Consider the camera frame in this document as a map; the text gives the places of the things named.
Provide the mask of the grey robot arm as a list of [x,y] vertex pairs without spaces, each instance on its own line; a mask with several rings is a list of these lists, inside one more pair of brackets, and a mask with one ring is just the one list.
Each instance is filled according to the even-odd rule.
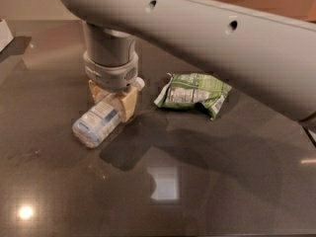
[[316,115],[316,26],[213,0],[60,0],[147,40],[303,126]]

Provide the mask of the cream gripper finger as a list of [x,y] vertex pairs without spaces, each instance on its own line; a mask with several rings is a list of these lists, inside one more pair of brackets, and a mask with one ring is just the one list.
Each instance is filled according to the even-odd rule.
[[123,122],[127,122],[134,114],[137,90],[135,87],[129,87],[126,90],[117,93],[116,95],[117,107]]
[[95,103],[99,103],[108,95],[108,92],[100,88],[93,80],[90,80],[88,85]]

